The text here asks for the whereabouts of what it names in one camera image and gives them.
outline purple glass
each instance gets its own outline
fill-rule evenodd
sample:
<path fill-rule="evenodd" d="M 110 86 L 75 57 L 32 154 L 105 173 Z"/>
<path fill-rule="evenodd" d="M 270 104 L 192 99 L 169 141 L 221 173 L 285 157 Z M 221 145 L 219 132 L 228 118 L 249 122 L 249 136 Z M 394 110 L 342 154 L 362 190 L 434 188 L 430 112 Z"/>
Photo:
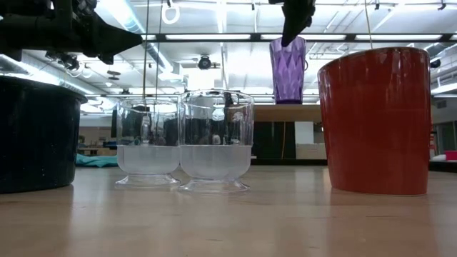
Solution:
<path fill-rule="evenodd" d="M 270 43 L 276 104 L 302 104 L 306 41 L 296 37 L 287 47 L 281 38 Z"/>

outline black pot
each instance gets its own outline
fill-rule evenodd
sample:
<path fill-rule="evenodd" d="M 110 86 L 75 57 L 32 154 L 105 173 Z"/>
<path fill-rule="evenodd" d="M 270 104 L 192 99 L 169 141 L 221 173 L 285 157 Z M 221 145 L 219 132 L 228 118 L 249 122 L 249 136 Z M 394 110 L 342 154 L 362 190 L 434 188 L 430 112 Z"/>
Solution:
<path fill-rule="evenodd" d="M 0 193 L 73 182 L 86 102 L 61 86 L 0 76 Z"/>

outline counter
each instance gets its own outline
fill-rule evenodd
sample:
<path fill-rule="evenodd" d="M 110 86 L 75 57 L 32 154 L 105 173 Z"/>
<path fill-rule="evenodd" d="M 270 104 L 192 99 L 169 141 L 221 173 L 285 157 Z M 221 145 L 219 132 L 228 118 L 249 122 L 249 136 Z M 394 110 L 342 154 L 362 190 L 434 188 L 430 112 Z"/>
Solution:
<path fill-rule="evenodd" d="M 83 168 L 72 186 L 0 195 L 9 256 L 455 256 L 457 174 L 428 195 L 332 189 L 324 167 L 253 166 L 241 196 L 123 191 L 118 168 Z M 186 181 L 181 171 L 176 177 Z"/>

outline clear plastic cup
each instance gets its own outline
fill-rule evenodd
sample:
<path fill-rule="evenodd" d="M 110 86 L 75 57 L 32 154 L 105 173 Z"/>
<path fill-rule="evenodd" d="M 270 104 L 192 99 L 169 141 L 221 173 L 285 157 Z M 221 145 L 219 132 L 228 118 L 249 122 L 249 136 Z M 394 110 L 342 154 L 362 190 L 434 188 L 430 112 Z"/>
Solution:
<path fill-rule="evenodd" d="M 127 99 L 117 112 L 117 155 L 127 177 L 118 187 L 179 185 L 171 176 L 179 165 L 177 106 L 153 99 Z"/>
<path fill-rule="evenodd" d="M 179 97 L 180 191 L 235 193 L 251 165 L 254 99 L 235 91 L 191 91 Z"/>

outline red container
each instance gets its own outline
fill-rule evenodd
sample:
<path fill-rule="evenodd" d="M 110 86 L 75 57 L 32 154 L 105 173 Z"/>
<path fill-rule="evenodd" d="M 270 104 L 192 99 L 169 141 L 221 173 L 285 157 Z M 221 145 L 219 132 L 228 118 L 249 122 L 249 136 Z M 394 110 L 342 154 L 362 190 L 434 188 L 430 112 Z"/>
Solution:
<path fill-rule="evenodd" d="M 392 47 L 351 54 L 318 73 L 333 187 L 362 193 L 427 191 L 430 59 Z"/>
<path fill-rule="evenodd" d="M 445 151 L 447 161 L 457 161 L 457 151 Z"/>

